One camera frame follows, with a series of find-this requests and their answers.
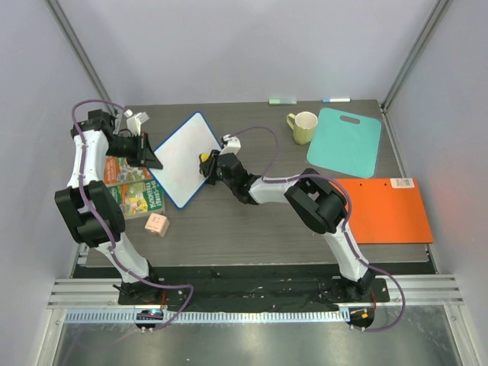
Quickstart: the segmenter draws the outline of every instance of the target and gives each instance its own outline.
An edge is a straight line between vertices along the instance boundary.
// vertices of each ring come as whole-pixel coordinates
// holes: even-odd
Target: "mug handle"
[[[295,115],[293,113],[290,113],[287,115],[287,124],[290,126],[290,128],[293,130],[293,121],[295,121]]]

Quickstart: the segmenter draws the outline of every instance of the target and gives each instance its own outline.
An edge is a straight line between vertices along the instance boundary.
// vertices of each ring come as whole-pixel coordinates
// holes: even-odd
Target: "white dry erase board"
[[[200,112],[193,114],[154,153],[163,169],[150,169],[177,208],[183,208],[204,184],[200,174],[201,153],[220,150],[214,133]]]

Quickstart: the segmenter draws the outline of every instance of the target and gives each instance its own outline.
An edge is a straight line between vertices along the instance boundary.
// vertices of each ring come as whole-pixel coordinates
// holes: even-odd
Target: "orange folder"
[[[338,179],[352,201],[349,221],[358,244],[433,242],[414,178]]]

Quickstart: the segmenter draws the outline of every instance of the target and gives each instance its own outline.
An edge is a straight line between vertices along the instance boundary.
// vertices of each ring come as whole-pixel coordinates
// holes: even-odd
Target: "dry erase marker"
[[[296,104],[297,99],[295,98],[270,98],[268,101],[271,105],[278,105],[278,104]]]
[[[325,98],[322,100],[323,103],[339,103],[343,101],[351,101],[350,98]]]

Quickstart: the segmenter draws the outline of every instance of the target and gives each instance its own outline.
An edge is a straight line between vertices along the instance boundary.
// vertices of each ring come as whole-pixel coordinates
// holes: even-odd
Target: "small pink cube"
[[[150,234],[163,237],[168,231],[169,221],[168,217],[151,213],[146,223],[146,231]]]

